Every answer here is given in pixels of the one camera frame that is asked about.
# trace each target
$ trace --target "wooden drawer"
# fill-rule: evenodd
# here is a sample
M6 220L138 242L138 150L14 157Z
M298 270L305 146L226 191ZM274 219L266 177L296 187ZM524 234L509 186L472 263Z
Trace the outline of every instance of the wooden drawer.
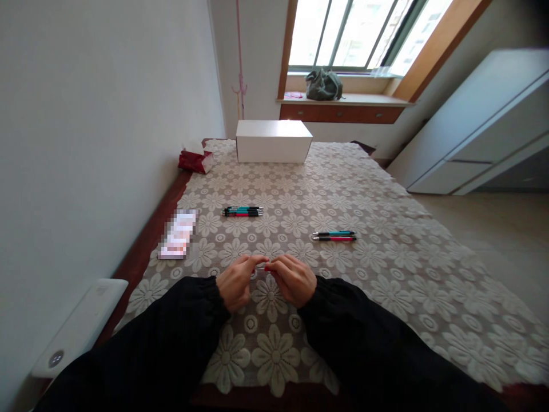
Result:
M392 106L282 104L280 108L280 120L393 124L403 110L403 107Z
M319 121L319 109L316 105L282 105L280 120Z

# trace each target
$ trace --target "red pen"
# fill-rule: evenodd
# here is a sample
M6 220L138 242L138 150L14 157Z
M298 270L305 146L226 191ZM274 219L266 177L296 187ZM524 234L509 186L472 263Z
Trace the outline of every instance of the red pen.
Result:
M356 237L334 237L334 236L322 236L322 237L313 237L313 240L320 241L355 241Z

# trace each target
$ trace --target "window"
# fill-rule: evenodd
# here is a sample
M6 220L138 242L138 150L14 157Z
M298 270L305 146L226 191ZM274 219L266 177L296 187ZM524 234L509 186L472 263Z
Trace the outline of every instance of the window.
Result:
M403 76L452 0L299 0L289 71Z

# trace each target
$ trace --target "wooden bed frame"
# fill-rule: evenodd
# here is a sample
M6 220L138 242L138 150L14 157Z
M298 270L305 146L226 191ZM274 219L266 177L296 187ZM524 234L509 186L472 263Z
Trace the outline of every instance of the wooden bed frame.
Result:
M132 291L137 287L149 264L150 252L158 246L164 234L165 222L177 208L177 202L186 189L192 172L181 171L172 186L160 201L158 207L146 223L145 227L135 240L129 252L116 270L113 278L125 279L129 285L118 302L114 312L99 335L95 346L101 345L112 336L113 330L122 319ZM502 394L496 393L512 411L545 410L549 405L549 389L543 385L517 384L504 388ZM192 404L201 409L241 409L264 411L347 411L356 410L353 401L345 388L340 388L338 396L334 396L322 384L316 383L287 383L284 395L275 398L270 393L269 386L263 387L234 387L229 394L224 395L217 390L214 384L199 385Z

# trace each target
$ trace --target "glass pane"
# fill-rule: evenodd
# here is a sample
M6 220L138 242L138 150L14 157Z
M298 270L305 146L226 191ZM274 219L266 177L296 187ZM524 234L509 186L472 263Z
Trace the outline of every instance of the glass pane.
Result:
M397 54L391 73L404 76L433 33L452 0L428 0Z
M354 0L334 66L365 66L393 0Z
M332 0L330 15L326 22L326 28L324 29L324 36L320 46L319 59L316 62L317 66L327 66L330 64L333 46L336 43L337 34L339 33L339 27L341 26L341 21L345 14L346 6L347 0Z
M328 0L299 0L293 27L290 66L312 66L320 33L328 8Z
M387 23L387 27L385 27L383 35L381 36L379 43L377 44L376 51L373 53L372 59L370 60L370 63L368 65L368 69L374 69L381 65L381 62L385 57L387 50L389 49L393 39L396 36L396 32L402 24L404 16L406 16L406 13L408 13L408 9L412 5L412 2L413 0L399 0L396 4L395 9L391 14L391 18Z

